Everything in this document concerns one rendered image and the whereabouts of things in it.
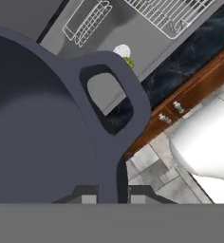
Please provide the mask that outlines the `white rounded object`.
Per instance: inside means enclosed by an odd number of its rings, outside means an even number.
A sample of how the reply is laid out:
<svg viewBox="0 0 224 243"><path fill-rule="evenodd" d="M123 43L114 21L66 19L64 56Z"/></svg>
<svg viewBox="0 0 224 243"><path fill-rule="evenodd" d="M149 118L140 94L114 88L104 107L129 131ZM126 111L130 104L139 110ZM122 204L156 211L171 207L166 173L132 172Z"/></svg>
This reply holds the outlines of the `white rounded object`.
<svg viewBox="0 0 224 243"><path fill-rule="evenodd" d="M224 87L183 120L169 147L213 203L224 204Z"/></svg>

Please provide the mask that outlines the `grey sink basin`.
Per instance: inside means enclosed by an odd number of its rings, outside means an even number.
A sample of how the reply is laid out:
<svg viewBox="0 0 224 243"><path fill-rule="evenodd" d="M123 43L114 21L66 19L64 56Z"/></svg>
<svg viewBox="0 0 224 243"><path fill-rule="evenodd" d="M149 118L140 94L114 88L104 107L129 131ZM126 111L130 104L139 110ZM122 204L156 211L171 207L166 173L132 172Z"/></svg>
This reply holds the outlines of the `grey sink basin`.
<svg viewBox="0 0 224 243"><path fill-rule="evenodd" d="M109 0L113 9L86 43L77 47L65 37L62 28L81 1L63 0L39 36L38 43L62 59L99 50L113 51L116 46L126 44L135 64L133 71L141 81L224 5L224 0L215 0L180 36L170 40L124 0Z"/></svg>

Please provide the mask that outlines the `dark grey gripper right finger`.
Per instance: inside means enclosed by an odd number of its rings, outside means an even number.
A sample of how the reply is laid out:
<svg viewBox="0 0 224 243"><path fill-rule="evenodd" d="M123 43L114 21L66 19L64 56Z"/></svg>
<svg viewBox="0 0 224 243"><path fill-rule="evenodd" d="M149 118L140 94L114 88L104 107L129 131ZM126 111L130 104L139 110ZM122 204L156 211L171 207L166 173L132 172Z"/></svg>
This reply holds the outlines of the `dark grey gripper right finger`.
<svg viewBox="0 0 224 243"><path fill-rule="evenodd" d="M129 201L131 204L175 204L173 200L157 195L150 185L130 185Z"/></svg>

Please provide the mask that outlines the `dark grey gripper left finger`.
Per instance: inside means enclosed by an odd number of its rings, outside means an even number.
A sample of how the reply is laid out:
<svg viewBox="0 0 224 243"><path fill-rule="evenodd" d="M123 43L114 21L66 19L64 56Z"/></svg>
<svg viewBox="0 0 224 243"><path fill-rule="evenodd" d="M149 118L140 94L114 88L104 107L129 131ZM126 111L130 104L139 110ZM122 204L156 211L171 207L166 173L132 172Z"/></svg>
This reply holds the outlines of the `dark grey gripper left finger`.
<svg viewBox="0 0 224 243"><path fill-rule="evenodd" d="M78 185L66 196L54 200L54 203L96 204L99 187L97 185Z"/></svg>

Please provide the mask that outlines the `silver cupboard knob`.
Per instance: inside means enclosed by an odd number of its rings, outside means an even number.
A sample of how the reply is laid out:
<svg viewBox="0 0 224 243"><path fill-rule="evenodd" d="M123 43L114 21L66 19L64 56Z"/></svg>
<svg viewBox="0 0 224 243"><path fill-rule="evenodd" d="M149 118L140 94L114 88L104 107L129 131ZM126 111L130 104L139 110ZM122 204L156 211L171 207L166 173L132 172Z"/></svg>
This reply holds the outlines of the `silver cupboard knob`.
<svg viewBox="0 0 224 243"><path fill-rule="evenodd" d="M165 116L162 113L159 114L159 120L162 121L162 122L166 122L166 123L172 122L172 120L169 117Z"/></svg>
<svg viewBox="0 0 224 243"><path fill-rule="evenodd" d="M173 102L174 108L177 110L179 114L182 114L184 112L184 108L182 107L181 103L178 101Z"/></svg>

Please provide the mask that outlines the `broccoli floret with pale stem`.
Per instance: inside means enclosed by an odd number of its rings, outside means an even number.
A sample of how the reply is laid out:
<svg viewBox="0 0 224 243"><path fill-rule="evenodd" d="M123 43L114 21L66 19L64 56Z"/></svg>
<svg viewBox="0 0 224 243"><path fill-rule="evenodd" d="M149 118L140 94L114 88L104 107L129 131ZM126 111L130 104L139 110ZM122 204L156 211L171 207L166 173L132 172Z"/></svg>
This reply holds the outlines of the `broccoli floret with pale stem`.
<svg viewBox="0 0 224 243"><path fill-rule="evenodd" d="M131 58L131 49L126 44L120 44L116 46L113 50L114 53L118 54L123 58L123 60L131 67L134 68L135 64L133 59Z"/></svg>

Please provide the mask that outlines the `dark grey pot with handles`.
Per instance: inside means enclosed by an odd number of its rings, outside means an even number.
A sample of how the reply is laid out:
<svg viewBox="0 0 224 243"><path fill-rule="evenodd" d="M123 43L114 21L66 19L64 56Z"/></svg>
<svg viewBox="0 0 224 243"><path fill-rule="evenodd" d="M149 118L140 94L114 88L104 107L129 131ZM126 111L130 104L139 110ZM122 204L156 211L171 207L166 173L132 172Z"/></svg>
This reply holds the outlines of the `dark grey pot with handles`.
<svg viewBox="0 0 224 243"><path fill-rule="evenodd" d="M118 132L93 102L88 81L108 73L133 107ZM124 155L150 121L140 81L117 54L61 59L0 27L0 204L65 203L80 186L101 203L124 203Z"/></svg>

